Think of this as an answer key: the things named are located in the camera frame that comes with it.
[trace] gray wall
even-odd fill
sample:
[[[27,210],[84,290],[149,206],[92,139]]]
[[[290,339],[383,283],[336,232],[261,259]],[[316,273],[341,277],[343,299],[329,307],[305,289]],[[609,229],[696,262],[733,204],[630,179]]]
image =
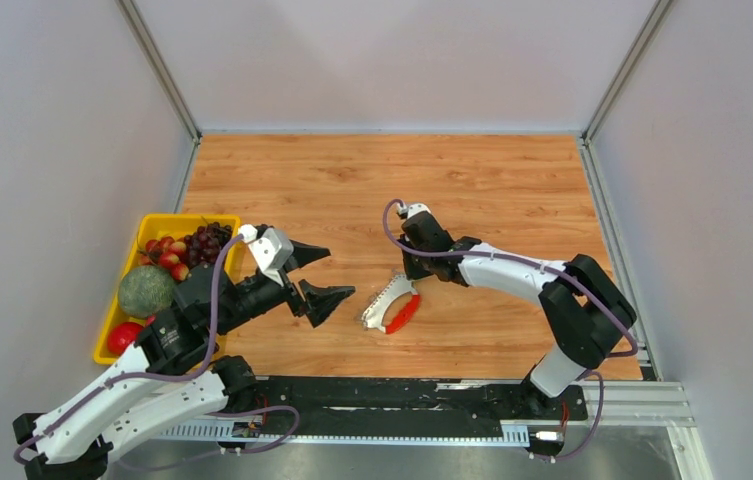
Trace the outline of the gray wall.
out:
[[[203,129],[577,130],[654,0],[140,0]]]
[[[101,371],[133,233],[189,155],[114,2],[0,2],[0,479],[23,478],[11,421]]]
[[[596,143],[651,343],[753,478],[753,2],[679,1]]]

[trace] plastic tray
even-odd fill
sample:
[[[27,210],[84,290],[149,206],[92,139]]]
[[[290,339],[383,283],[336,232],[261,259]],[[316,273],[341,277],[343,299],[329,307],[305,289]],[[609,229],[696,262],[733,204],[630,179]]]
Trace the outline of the plastic tray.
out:
[[[129,255],[123,266],[122,279],[129,270],[138,265],[140,253],[146,242],[152,238],[161,238],[170,235],[173,238],[179,238],[184,235],[192,234],[196,227],[207,225],[212,222],[220,222],[220,225],[231,225],[234,232],[238,231],[241,226],[241,219],[237,215],[213,215],[213,214],[179,214],[179,213],[152,213],[143,218],[138,228],[137,237],[129,249]],[[229,274],[229,278],[237,283],[240,280],[241,261],[243,260],[244,245],[239,243],[235,245],[226,258],[223,265],[224,270]],[[105,322],[99,333],[99,340],[96,342],[96,348],[93,351],[93,361],[100,365],[111,365],[117,360],[117,356],[108,351],[106,340],[111,330],[123,322],[136,322],[141,325],[145,323],[144,319],[132,318],[120,310],[117,304],[117,289],[114,289],[114,298],[111,299],[111,306],[108,308],[108,314],[105,316]],[[224,354],[226,342],[217,337],[217,344],[220,350],[215,354],[215,358]]]

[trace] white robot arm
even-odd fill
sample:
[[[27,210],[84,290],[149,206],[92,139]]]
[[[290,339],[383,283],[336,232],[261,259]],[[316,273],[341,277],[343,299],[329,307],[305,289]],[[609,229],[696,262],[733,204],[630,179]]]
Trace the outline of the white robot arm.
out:
[[[399,240],[387,225],[393,203],[404,220]],[[403,250],[410,280],[435,275],[465,287],[493,288],[544,309],[556,342],[524,380],[530,402],[557,397],[587,370],[616,356],[612,349],[622,337],[635,347],[627,332],[636,321],[635,310],[591,257],[541,260],[497,249],[477,238],[453,240],[422,203],[395,200],[386,208],[383,224],[385,233]],[[581,304],[577,295],[586,295],[588,301]]]
[[[355,292],[346,286],[318,288],[305,280],[297,289],[288,279],[288,272],[329,256],[326,248],[294,242],[266,225],[244,225],[233,242],[238,239],[247,242],[256,258],[255,275],[235,284],[222,272],[230,242],[215,268],[191,270],[176,287],[173,306],[156,314],[96,380],[49,413],[14,420],[20,445],[15,458],[29,480],[97,479],[109,464],[172,426],[224,408],[250,409],[256,380],[242,357],[224,356],[206,370],[214,334],[225,334],[284,303],[317,327]],[[179,388],[147,400],[165,383],[179,381]],[[37,455],[24,460],[21,454],[27,449]]]

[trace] melon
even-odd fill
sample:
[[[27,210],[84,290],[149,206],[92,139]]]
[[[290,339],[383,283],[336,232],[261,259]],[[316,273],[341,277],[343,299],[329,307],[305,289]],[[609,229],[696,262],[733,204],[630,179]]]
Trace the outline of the melon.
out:
[[[146,318],[173,303],[176,281],[170,272],[155,265],[135,267],[120,281],[117,303],[126,315]]]

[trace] wire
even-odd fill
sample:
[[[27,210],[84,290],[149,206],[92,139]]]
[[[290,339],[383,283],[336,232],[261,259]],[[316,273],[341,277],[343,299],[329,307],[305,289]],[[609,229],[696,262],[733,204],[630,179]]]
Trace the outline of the wire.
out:
[[[158,467],[138,467],[135,465],[132,465],[130,463],[126,463],[124,460],[118,460],[117,464],[120,465],[122,468],[125,468],[126,470],[129,470],[131,472],[139,472],[139,473],[152,473],[152,472],[160,472],[162,470],[169,470],[171,468],[180,467],[182,465],[185,465],[187,463],[192,463],[197,460],[204,460],[206,458],[211,458],[217,455],[221,455],[223,453],[235,453],[235,454],[251,454],[251,453],[262,453],[269,450],[273,450],[274,448],[282,445],[288,437],[293,435],[293,433],[296,431],[297,428],[299,428],[299,422],[300,422],[300,416],[299,411],[294,408],[290,407],[288,405],[276,405],[273,407],[267,407],[267,408],[259,408],[257,410],[250,410],[248,412],[239,412],[239,413],[211,413],[209,414],[212,417],[222,417],[222,418],[233,418],[233,417],[248,417],[251,415],[258,415],[258,414],[267,414],[270,412],[290,412],[294,414],[294,424],[291,425],[291,428],[288,429],[287,432],[284,433],[281,437],[277,438],[276,440],[273,440],[272,442],[268,443],[267,445],[262,445],[257,448],[251,448],[251,449],[221,449],[216,448],[214,450],[209,450],[207,452],[198,453],[192,457],[183,458],[177,462],[170,463],[167,465],[161,465]]]
[[[47,436],[51,435],[53,432],[55,432],[55,430],[60,428],[61,425],[63,425],[70,417],[72,417],[77,411],[79,411],[79,409],[96,398],[96,396],[105,391],[106,388],[110,389],[111,387],[113,387],[117,382],[130,380],[133,378],[158,380],[168,383],[189,382],[205,373],[205,371],[208,369],[208,366],[211,364],[211,357],[214,356],[214,342],[211,339],[217,333],[217,315],[219,312],[220,303],[220,289],[218,288],[218,285],[220,285],[220,275],[223,271],[223,264],[226,261],[226,256],[228,255],[229,250],[231,250],[233,246],[241,241],[243,241],[243,235],[241,234],[237,234],[232,237],[228,242],[226,242],[226,245],[224,245],[223,248],[220,249],[217,260],[214,262],[214,271],[211,275],[211,317],[208,326],[209,342],[208,348],[205,351],[205,356],[203,357],[202,363],[200,363],[199,368],[185,375],[161,375],[157,373],[132,372],[120,374],[105,380],[102,385],[88,392],[87,395],[82,397],[73,406],[69,407],[66,412],[58,417],[57,420],[52,422],[48,427],[44,428],[41,435],[32,435],[32,438],[20,444],[20,446],[17,447],[16,450],[14,450],[14,461],[21,465],[25,465],[27,463],[27,460],[23,458],[22,454],[24,451],[29,449],[32,445],[39,442],[40,440],[43,440]]]
[[[615,316],[614,313],[612,313],[611,310],[607,306],[603,304],[603,302],[600,301],[599,298],[597,298],[596,295],[594,295],[590,290],[588,290],[587,287],[582,285],[582,283],[579,282],[576,278],[574,278],[572,275],[569,275],[557,268],[550,267],[547,265],[543,265],[540,262],[537,262],[531,258],[522,257],[520,255],[515,255],[513,253],[500,253],[500,252],[473,252],[468,250],[460,250],[460,251],[453,251],[453,252],[424,252],[423,250],[415,250],[413,248],[407,247],[403,245],[402,243],[397,240],[396,237],[394,237],[394,234],[391,233],[391,228],[388,226],[388,214],[391,211],[391,207],[395,204],[399,205],[405,205],[405,203],[400,200],[399,198],[395,198],[388,202],[388,204],[385,206],[385,211],[382,212],[382,228],[385,230],[385,235],[388,236],[388,239],[396,245],[397,247],[401,248],[402,250],[418,256],[418,257],[429,257],[429,258],[440,258],[440,257],[485,257],[485,258],[499,258],[502,260],[511,260],[513,262],[522,263],[524,265],[530,266],[532,268],[537,269],[543,269],[546,270],[554,275],[558,275],[559,277],[565,279],[568,283],[573,285],[577,290],[580,291],[583,295],[588,297],[588,300],[591,301],[598,309],[600,309],[601,312],[603,312],[603,315],[608,317],[608,319],[614,324],[615,327],[617,327],[618,330],[620,330],[621,335],[623,335],[626,340],[629,342],[630,350],[626,352],[614,352],[609,354],[609,357],[630,357],[632,355],[635,355],[638,353],[638,343],[635,341],[635,337],[632,336],[631,333],[627,330],[627,328],[623,325],[623,322],[621,322],[617,316]]]
[[[562,421],[559,424],[559,430],[562,432],[562,436],[567,431],[567,421],[570,420],[570,410],[567,408],[567,402],[562,400]]]
[[[598,309],[600,309],[603,314],[608,317],[608,319],[614,324],[615,327],[620,331],[621,335],[623,335],[626,340],[629,342],[630,349],[626,352],[615,352],[609,354],[609,357],[631,357],[638,353],[638,344],[635,341],[635,337],[632,336],[631,333],[627,330],[627,328],[623,325],[623,323],[615,316],[615,314],[603,304],[603,302],[600,301],[599,298],[597,298],[596,295],[594,295],[588,288],[586,288],[582,283],[579,282],[576,278],[574,278],[572,275],[569,275],[557,268],[553,268],[550,266],[543,265],[531,258],[522,257],[520,255],[515,255],[511,253],[499,253],[499,252],[472,252],[467,250],[462,251],[453,251],[453,252],[425,252],[422,250],[415,250],[413,248],[407,247],[403,245],[402,243],[397,240],[396,237],[394,237],[394,234],[391,233],[391,228],[388,226],[388,215],[391,211],[391,207],[394,205],[401,205],[405,206],[405,203],[395,198],[388,202],[387,205],[385,205],[385,210],[382,212],[382,228],[385,231],[385,235],[388,237],[388,239],[402,249],[405,252],[408,252],[412,255],[416,255],[418,257],[429,257],[429,258],[439,258],[439,257],[463,257],[463,256],[470,256],[470,257],[486,257],[486,258],[499,258],[503,260],[510,260],[513,262],[521,263],[523,265],[530,266],[532,268],[537,269],[543,269],[546,270],[554,275],[558,275],[559,277],[565,279],[568,283],[573,285],[577,290],[579,290],[582,294],[584,294],[588,300],[593,303]],[[578,455],[582,450],[585,449],[585,447],[588,445],[588,443],[591,441],[592,438],[594,438],[594,434],[597,431],[597,427],[600,424],[600,417],[603,413],[603,401],[604,401],[604,393],[603,390],[605,389],[605,385],[603,383],[603,376],[600,374],[600,372],[595,370],[585,370],[585,372],[582,373],[582,375],[577,378],[577,380],[582,380],[584,378],[587,378],[589,376],[595,376],[597,377],[597,380],[600,382],[600,396],[597,399],[597,414],[594,416],[594,423],[591,425],[591,430],[588,432],[588,436],[585,437],[585,440],[582,441],[581,444],[579,444],[578,447],[576,447],[572,452],[567,453],[565,455],[560,455],[557,457],[549,457],[546,455],[535,455],[542,460],[548,460],[550,462],[554,462],[556,460],[567,460],[569,458],[573,458],[576,455]]]
[[[540,458],[541,460],[548,461],[548,462],[558,462],[562,460],[569,460],[577,455],[579,455],[582,450],[585,450],[585,447],[588,446],[588,443],[591,442],[591,440],[594,438],[594,435],[597,433],[597,427],[600,426],[600,417],[603,416],[603,401],[604,401],[604,390],[605,385],[603,383],[603,375],[600,374],[600,372],[596,370],[586,370],[585,373],[583,373],[579,379],[588,378],[588,377],[597,377],[597,381],[600,382],[600,397],[597,399],[597,413],[594,415],[594,423],[591,424],[591,429],[588,430],[588,435],[585,437],[584,440],[582,440],[582,443],[579,444],[578,447],[574,448],[572,451],[565,453],[564,455],[556,455],[555,457],[551,457],[548,455],[538,455],[533,454],[535,457]]]
[[[261,394],[261,398],[264,399],[264,408],[267,408],[270,406],[270,402],[267,400],[267,395]],[[264,415],[261,416],[261,426],[264,427],[267,425],[267,412],[264,412]]]

